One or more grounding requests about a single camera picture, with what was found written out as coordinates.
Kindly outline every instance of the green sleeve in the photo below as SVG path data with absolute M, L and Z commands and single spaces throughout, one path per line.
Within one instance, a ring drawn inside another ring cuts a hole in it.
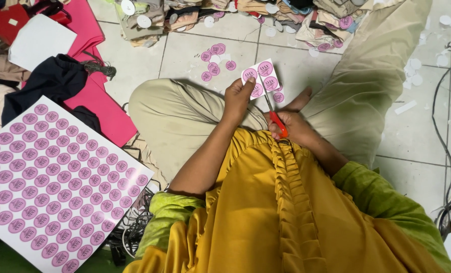
M 150 212 L 154 216 L 144 229 L 135 260 L 141 259 L 145 249 L 150 245 L 167 251 L 172 225 L 178 221 L 184 221 L 188 224 L 196 208 L 205 208 L 205 201 L 195 197 L 175 195 L 163 191 L 157 192 L 150 202 Z
M 426 247 L 439 265 L 451 272 L 451 261 L 441 235 L 421 205 L 398 193 L 379 174 L 353 161 L 340 169 L 332 180 L 337 188 L 353 197 L 360 211 L 374 218 L 393 221 Z

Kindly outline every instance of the mustard yellow garment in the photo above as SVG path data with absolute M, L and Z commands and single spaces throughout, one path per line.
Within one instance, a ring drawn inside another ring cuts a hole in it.
M 438 273 L 451 262 L 422 207 L 373 171 L 349 162 L 330 179 L 308 150 L 238 129 L 206 208 L 124 272 Z

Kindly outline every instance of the khaki trousers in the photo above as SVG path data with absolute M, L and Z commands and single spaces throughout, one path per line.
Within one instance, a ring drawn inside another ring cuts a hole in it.
M 432 0 L 406 0 L 372 12 L 335 67 L 331 80 L 300 114 L 349 160 L 371 166 L 385 115 L 403 91 L 404 66 L 418 44 Z M 170 79 L 134 90 L 130 116 L 168 182 L 222 117 L 222 98 Z M 250 106 L 242 127 L 267 130 Z

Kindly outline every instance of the person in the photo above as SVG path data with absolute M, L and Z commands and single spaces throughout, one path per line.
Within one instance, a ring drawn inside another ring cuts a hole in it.
M 124 272 L 451 272 L 423 208 L 369 170 L 430 6 L 372 12 L 330 82 L 278 111 L 287 139 L 248 105 L 254 78 L 224 99 L 139 86 L 130 116 L 171 183 Z

